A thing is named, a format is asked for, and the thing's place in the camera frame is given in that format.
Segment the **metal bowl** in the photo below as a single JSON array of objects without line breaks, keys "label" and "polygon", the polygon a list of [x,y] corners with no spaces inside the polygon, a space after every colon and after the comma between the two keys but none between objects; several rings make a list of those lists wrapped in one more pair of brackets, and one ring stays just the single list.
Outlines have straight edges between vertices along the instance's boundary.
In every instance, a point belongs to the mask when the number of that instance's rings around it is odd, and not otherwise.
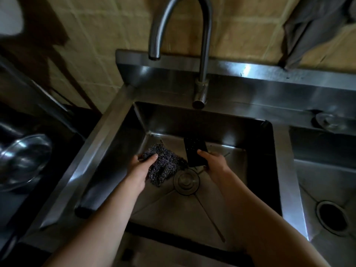
[{"label": "metal bowl", "polygon": [[0,153],[0,191],[10,191],[31,181],[47,165],[52,142],[45,134],[15,140]]}]

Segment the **drain strainer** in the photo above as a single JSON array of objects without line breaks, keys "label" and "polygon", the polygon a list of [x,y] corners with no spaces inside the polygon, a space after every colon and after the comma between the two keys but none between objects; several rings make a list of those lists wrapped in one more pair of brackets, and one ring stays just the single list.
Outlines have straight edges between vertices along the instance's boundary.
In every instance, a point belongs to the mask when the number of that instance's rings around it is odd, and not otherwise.
[{"label": "drain strainer", "polygon": [[344,209],[334,202],[319,202],[317,205],[317,217],[329,232],[339,236],[345,236],[349,233],[349,219]]},{"label": "drain strainer", "polygon": [[195,193],[199,188],[199,184],[200,179],[198,174],[191,169],[180,170],[173,178],[174,188],[184,196]]}]

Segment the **ceramic tile wall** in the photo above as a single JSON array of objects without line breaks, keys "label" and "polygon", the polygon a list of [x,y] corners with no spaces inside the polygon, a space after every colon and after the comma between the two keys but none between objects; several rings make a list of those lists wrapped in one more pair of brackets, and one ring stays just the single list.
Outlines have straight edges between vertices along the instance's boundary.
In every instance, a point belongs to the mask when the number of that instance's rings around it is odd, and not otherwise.
[{"label": "ceramic tile wall", "polygon": [[[104,112],[122,85],[114,60],[115,49],[147,51],[152,16],[162,0],[47,1],[68,36],[64,45],[54,45],[54,49],[88,97]],[[282,56],[282,24],[298,1],[212,0],[211,56],[276,64]],[[162,51],[199,55],[201,35],[202,13],[198,1],[183,0],[168,23]],[[307,53],[301,66],[355,72],[355,42],[356,30],[347,26],[335,39]],[[63,96],[87,107],[53,63],[50,80],[51,86]]]}]

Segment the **faucet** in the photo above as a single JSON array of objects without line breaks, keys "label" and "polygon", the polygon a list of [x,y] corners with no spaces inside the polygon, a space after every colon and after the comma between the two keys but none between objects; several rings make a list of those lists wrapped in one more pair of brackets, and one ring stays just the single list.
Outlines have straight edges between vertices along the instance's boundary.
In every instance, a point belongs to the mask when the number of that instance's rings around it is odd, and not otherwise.
[{"label": "faucet", "polygon": [[[149,36],[149,58],[159,60],[161,57],[161,45],[163,34],[172,14],[173,8],[180,0],[168,0],[161,7],[159,13],[154,17],[151,33]],[[207,102],[207,89],[209,80],[207,80],[207,63],[209,61],[209,47],[212,26],[212,5],[210,0],[198,0],[202,9],[203,33],[202,33],[202,52],[200,57],[199,77],[195,80],[195,90],[193,99],[193,108],[203,109]]]}]

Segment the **curved faucet spout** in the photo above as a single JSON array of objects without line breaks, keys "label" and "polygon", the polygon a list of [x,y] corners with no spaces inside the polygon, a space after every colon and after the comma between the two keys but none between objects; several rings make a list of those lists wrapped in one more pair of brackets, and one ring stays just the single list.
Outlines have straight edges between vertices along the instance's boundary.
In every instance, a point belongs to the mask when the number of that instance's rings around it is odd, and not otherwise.
[{"label": "curved faucet spout", "polygon": [[[180,0],[168,0],[161,7],[161,10],[154,17],[151,33],[149,36],[149,58],[159,60],[161,57],[161,45],[164,31],[173,11],[173,8]],[[200,57],[199,82],[205,83],[207,76],[207,63],[209,61],[209,47],[212,26],[212,5],[210,0],[198,0],[202,8],[203,16],[203,34],[202,34],[202,52]]]}]

